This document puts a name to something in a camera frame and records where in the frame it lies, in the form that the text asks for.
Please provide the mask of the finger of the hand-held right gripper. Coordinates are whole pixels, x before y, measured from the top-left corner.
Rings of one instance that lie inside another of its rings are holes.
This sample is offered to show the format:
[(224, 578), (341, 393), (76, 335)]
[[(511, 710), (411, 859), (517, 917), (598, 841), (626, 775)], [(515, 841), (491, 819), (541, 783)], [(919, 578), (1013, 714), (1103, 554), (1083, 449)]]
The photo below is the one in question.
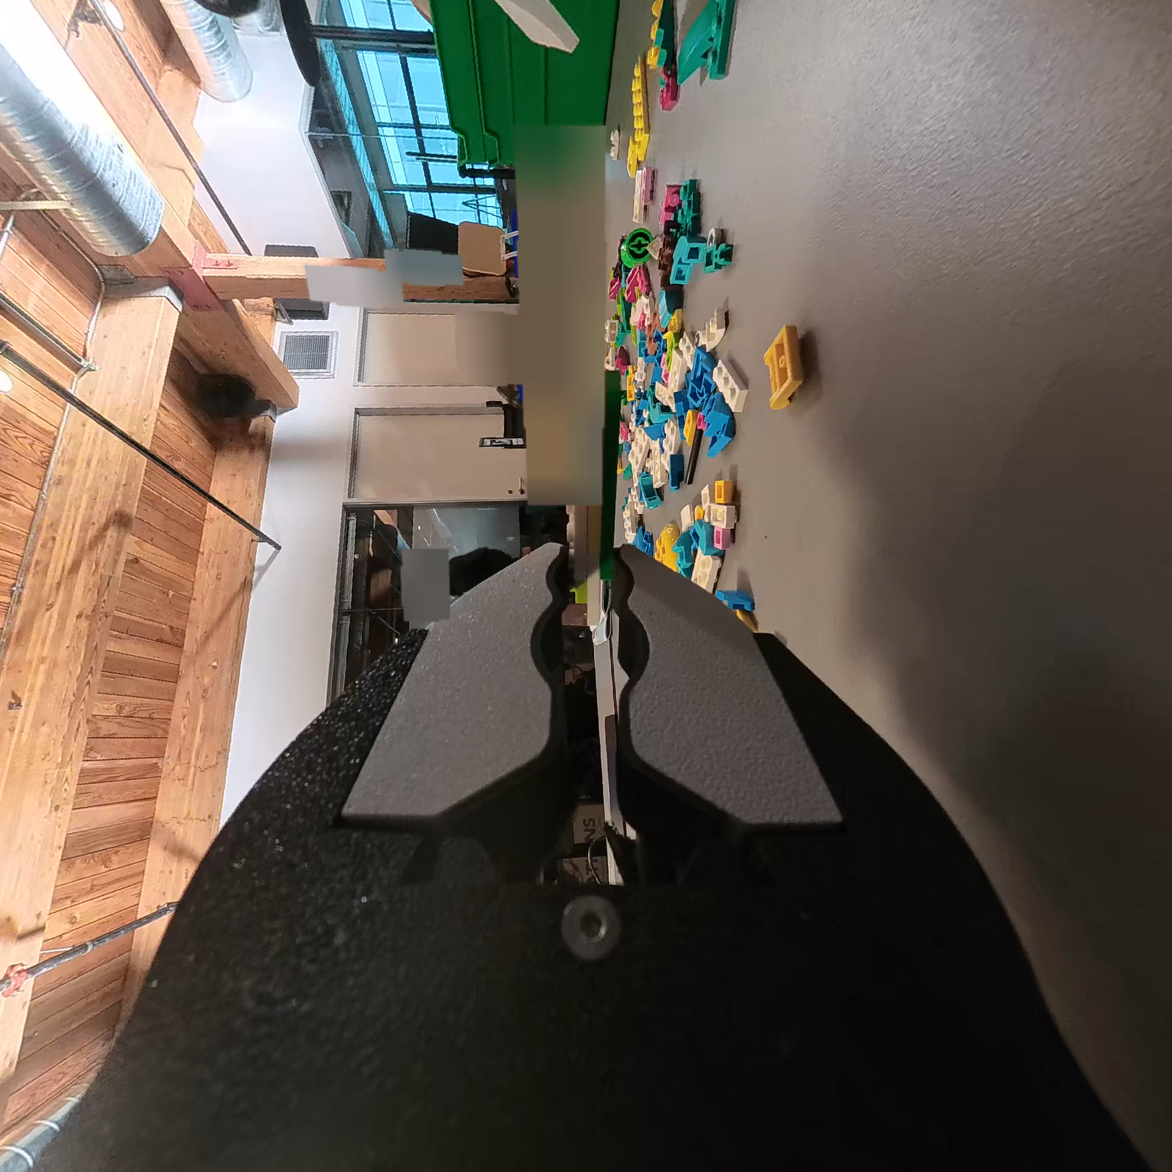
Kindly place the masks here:
[(497, 0), (497, 4), (531, 42), (558, 52), (578, 48), (578, 34), (552, 2)]

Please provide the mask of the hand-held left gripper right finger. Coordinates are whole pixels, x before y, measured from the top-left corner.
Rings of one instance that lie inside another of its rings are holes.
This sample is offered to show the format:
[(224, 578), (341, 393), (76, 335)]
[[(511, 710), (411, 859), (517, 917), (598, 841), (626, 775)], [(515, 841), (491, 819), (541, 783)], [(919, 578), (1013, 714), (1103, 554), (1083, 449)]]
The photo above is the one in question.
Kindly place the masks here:
[(614, 562), (616, 797), (638, 877), (754, 873), (754, 855), (843, 829), (843, 813), (754, 632), (650, 554)]

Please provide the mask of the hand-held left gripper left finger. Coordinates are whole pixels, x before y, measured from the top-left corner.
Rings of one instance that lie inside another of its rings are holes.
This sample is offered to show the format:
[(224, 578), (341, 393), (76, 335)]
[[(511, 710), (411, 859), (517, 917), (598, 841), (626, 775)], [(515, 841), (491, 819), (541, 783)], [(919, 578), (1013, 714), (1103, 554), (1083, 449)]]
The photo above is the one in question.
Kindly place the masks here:
[(574, 807), (564, 702), (568, 550), (543, 544), (433, 624), (341, 823), (475, 839), (535, 881)]

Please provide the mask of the grey desk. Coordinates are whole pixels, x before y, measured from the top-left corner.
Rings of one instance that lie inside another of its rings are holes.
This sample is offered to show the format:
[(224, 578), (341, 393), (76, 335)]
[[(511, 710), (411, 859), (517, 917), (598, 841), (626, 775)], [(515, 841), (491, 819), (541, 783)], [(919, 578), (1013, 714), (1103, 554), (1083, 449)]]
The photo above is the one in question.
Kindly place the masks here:
[(957, 819), (1170, 1170), (1170, 2), (738, 2), (652, 160), (736, 241), (688, 311), (750, 387), (740, 586)]

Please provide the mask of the green plastic bin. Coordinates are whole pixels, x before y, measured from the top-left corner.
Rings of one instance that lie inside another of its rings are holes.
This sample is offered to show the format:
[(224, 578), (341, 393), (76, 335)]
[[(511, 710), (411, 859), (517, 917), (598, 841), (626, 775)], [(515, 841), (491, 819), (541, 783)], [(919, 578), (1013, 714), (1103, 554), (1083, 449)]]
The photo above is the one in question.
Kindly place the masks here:
[(618, 2), (554, 2), (578, 34), (535, 44), (497, 2), (433, 2), (433, 36), (461, 168), (513, 168), (515, 126), (602, 126)]

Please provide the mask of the wooden chair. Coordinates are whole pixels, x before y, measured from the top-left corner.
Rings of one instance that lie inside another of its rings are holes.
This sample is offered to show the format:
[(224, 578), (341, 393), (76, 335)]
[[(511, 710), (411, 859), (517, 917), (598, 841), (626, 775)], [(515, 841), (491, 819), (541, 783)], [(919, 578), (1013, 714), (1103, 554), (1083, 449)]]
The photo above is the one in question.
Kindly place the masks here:
[(457, 225), (457, 247), (467, 277), (505, 277), (507, 243), (499, 225), (465, 221)]

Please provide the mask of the pile of mixed toy bricks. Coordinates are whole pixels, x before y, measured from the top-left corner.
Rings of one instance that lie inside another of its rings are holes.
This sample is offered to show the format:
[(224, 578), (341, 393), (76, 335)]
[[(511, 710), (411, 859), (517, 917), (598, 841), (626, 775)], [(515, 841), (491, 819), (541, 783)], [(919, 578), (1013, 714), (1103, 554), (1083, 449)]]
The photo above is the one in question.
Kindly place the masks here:
[(684, 484), (700, 421), (698, 461), (720, 457), (736, 439), (748, 397), (718, 347), (728, 311), (716, 309), (690, 329), (686, 293), (696, 275), (716, 275), (734, 261), (734, 243), (718, 223), (704, 223), (696, 176), (660, 182), (650, 162), (652, 104), (670, 112), (692, 74), (726, 76), (734, 2), (708, 2), (678, 42), (674, 2), (650, 4), (650, 44), (634, 64), (630, 132), (610, 132), (610, 158), (624, 160), (634, 184), (632, 227), (656, 233), (646, 265), (624, 269), (620, 241), (608, 275), (604, 367), (618, 379), (616, 479), (624, 542), (654, 558), (666, 522), (682, 530), (680, 576), (716, 596), (728, 550), (736, 544), (740, 490), (732, 479)]

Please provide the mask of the yellow square plate brick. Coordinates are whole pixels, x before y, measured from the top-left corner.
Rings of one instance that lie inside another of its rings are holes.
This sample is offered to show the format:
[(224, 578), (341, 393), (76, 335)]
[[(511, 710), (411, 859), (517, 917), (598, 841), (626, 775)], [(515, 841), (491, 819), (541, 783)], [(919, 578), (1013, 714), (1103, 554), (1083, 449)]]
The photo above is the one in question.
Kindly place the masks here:
[(804, 361), (800, 353), (800, 329), (786, 323), (764, 355), (770, 375), (770, 409), (782, 411), (804, 385)]

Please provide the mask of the black dome fixture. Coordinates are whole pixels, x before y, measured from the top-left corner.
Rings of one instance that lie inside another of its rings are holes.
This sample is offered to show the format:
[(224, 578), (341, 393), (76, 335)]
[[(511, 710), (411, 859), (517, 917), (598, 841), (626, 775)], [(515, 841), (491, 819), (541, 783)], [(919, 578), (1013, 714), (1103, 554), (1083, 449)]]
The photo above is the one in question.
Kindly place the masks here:
[(248, 379), (230, 373), (200, 373), (196, 403), (212, 419), (257, 419), (273, 411)]

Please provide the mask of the silver ventilation duct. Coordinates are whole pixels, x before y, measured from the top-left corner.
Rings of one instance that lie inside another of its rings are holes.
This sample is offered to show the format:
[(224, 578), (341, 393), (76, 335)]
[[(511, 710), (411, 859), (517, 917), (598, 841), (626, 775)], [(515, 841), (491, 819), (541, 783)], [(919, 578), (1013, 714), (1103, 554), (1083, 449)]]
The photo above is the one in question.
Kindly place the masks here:
[(198, 2), (162, 2), (204, 94), (222, 104), (250, 96), (253, 70), (228, 16)]
[(28, 1120), (2, 1136), (2, 1170), (34, 1170), (38, 1158), (62, 1132), (64, 1122), (84, 1098), (84, 1092), (70, 1094), (42, 1110), (38, 1118)]
[(84, 241), (108, 257), (154, 245), (164, 197), (114, 134), (68, 114), (2, 48), (2, 146), (48, 199), (64, 201)]

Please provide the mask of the black metal rail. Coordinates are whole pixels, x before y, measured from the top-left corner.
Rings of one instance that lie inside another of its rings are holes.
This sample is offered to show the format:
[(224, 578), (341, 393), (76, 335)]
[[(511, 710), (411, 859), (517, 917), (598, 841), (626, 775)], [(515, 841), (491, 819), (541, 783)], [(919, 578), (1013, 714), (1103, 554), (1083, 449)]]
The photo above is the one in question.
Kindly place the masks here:
[(14, 365), (24, 375), (32, 377), (36, 383), (40, 383), (42, 389), (50, 391), (62, 403), (66, 403), (68, 407), (78, 411), (84, 419), (96, 423), (104, 433), (112, 435), (116, 441), (120, 441), (130, 451), (138, 453), (150, 465), (164, 471), (166, 477), (174, 479), (184, 488), (192, 490), (206, 504), (214, 506), (224, 516), (228, 516), (230, 520), (240, 524), (259, 544), (265, 544), (271, 550), (281, 552), (283, 546), (275, 538), (261, 532), (253, 522), (248, 522), (238, 510), (234, 510), (232, 506), (222, 502), (218, 496), (214, 496), (210, 490), (202, 488), (194, 479), (190, 479), (182, 471), (178, 471), (170, 461), (158, 457), (150, 447), (142, 445), (138, 439), (128, 435), (116, 423), (106, 419), (100, 411), (96, 411), (94, 407), (90, 407), (88, 403), (78, 399), (72, 391), (68, 391), (64, 385), (60, 385), (56, 379), (52, 379), (46, 371), (42, 371), (36, 363), (32, 363), (24, 355), (20, 355), (8, 341), (2, 341), (2, 359), (8, 361), (10, 365)]

